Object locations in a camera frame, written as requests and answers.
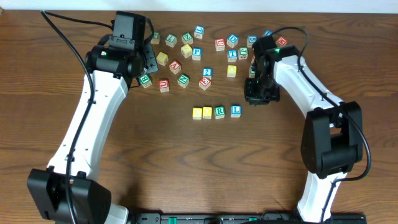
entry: blue block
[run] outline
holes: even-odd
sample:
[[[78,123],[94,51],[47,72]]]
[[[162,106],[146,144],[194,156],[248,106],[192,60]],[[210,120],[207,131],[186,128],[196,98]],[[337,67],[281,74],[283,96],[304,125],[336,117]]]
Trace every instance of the blue block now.
[[[201,26],[195,27],[195,32],[197,32],[198,34],[202,34],[204,31],[205,31],[204,27],[201,27]]]
[[[207,78],[211,79],[212,76],[213,76],[212,68],[204,68],[203,69],[203,77],[207,77]]]
[[[192,50],[192,55],[194,56],[201,56],[201,49],[198,47],[194,47]]]
[[[233,49],[233,50],[228,50],[228,57],[229,58],[234,58],[234,57],[238,57],[238,51]]]
[[[267,35],[271,35],[272,31],[271,30],[266,30],[264,35],[262,35],[263,37],[267,36]]]
[[[231,107],[231,115],[241,115],[241,114],[242,114],[241,105],[233,105]]]
[[[248,36],[249,43],[254,43],[257,40],[256,35],[249,35]]]
[[[235,34],[231,34],[230,37],[228,37],[228,40],[231,41],[233,44],[235,44],[236,41],[239,40],[239,37]]]

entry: wooden cube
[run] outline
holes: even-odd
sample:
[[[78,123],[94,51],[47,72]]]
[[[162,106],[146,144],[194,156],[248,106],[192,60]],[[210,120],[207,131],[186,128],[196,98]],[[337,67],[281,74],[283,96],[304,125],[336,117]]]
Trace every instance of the wooden cube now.
[[[280,37],[276,40],[275,43],[276,43],[276,45],[277,45],[278,47],[283,47],[283,46],[286,46],[287,40],[286,40],[285,37],[280,36]]]
[[[241,105],[233,105],[231,107],[231,117],[232,118],[239,118],[242,114],[242,107]]]
[[[233,50],[228,50],[227,54],[228,62],[236,62],[238,59],[238,51],[233,49]]]
[[[196,26],[193,36],[195,36],[195,38],[202,39],[203,34],[205,34],[205,28],[202,26]]]
[[[211,119],[212,115],[213,115],[213,108],[204,106],[202,109],[202,118],[203,119]]]
[[[180,78],[178,78],[177,83],[183,88],[187,87],[189,84],[189,77],[182,74]]]
[[[169,34],[166,37],[166,45],[167,46],[174,47],[176,43],[177,43],[177,37],[174,36],[173,34]]]
[[[228,44],[228,46],[230,46],[231,48],[234,48],[239,41],[239,37],[235,34],[231,34],[230,37],[228,37],[228,39],[226,40],[226,44]]]
[[[253,70],[253,66],[250,66],[249,68],[249,78],[255,78],[256,77],[256,71]]]
[[[199,87],[202,88],[203,90],[207,90],[207,88],[209,88],[210,85],[211,85],[211,81],[207,77],[203,77],[199,81]]]
[[[228,65],[228,71],[226,76],[234,78],[236,76],[236,71],[237,71],[237,66],[236,65]]]
[[[217,106],[214,108],[214,116],[216,119],[221,119],[225,117],[225,109],[224,106]]]
[[[161,93],[166,91],[170,91],[169,89],[169,81],[168,80],[159,80],[159,89]]]
[[[147,74],[139,77],[139,81],[141,82],[142,87],[147,88],[152,85],[152,82]]]
[[[224,39],[216,39],[216,51],[225,50],[225,40]]]
[[[181,47],[181,54],[187,58],[192,55],[192,48],[189,46],[189,44],[185,44],[184,46]]]
[[[193,119],[201,119],[201,108],[193,108],[192,118]]]
[[[184,44],[193,44],[193,37],[189,32],[182,35],[181,38]]]
[[[150,40],[151,44],[160,44],[160,34],[159,32],[154,32],[154,37]]]
[[[156,61],[159,65],[165,66],[167,62],[169,61],[169,56],[163,52],[159,52],[159,54],[156,57]]]
[[[169,65],[170,71],[176,75],[178,72],[181,71],[181,64],[179,64],[178,61],[174,60],[172,63]]]
[[[203,77],[206,77],[211,80],[213,76],[213,69],[212,68],[204,68],[203,69]]]
[[[201,49],[198,47],[194,47],[192,51],[192,60],[200,60],[201,59]]]
[[[246,43],[248,48],[251,48],[253,46],[253,44],[255,43],[255,41],[257,41],[257,36],[256,35],[249,35],[248,36],[248,41]]]
[[[262,36],[265,37],[265,36],[271,35],[271,34],[272,34],[271,30],[266,30]]]
[[[239,59],[247,59],[249,56],[249,50],[247,47],[240,47],[239,48]]]

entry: white wall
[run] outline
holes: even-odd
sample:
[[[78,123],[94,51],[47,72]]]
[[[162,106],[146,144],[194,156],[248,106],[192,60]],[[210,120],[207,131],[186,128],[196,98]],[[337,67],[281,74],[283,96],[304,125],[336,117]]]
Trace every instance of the white wall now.
[[[398,13],[398,0],[0,0],[3,9]]]

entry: wooden table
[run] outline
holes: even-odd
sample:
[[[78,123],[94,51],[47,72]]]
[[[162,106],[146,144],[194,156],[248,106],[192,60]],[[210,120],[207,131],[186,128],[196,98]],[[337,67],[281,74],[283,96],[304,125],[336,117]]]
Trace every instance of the wooden table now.
[[[115,12],[60,12],[109,23]],[[333,212],[364,212],[368,223],[398,218],[398,16],[377,14],[140,12],[150,17],[169,59],[191,77],[186,89],[160,66],[153,85],[136,88],[116,113],[102,156],[98,182],[112,201],[165,213],[256,213],[291,210],[302,196],[307,170],[300,155],[304,118],[281,90],[278,103],[249,106],[243,82],[250,60],[239,60],[236,78],[226,77],[226,52],[215,38],[231,33],[246,45],[248,35],[266,29],[304,27],[310,44],[304,56],[314,74],[345,101],[363,110],[364,133],[373,167],[360,182],[341,185]],[[84,57],[104,27],[51,18]],[[183,58],[181,35],[205,26],[201,61]],[[0,16],[0,223],[48,223],[41,219],[26,187],[31,168],[45,169],[58,149],[76,109],[83,70],[38,11],[3,11]],[[178,37],[171,49],[165,37]],[[301,48],[302,34],[283,35]],[[198,86],[203,67],[214,77]],[[160,93],[157,82],[170,81]],[[242,117],[229,117],[232,104]],[[192,120],[194,106],[227,108],[225,119]],[[362,173],[363,160],[350,177]]]

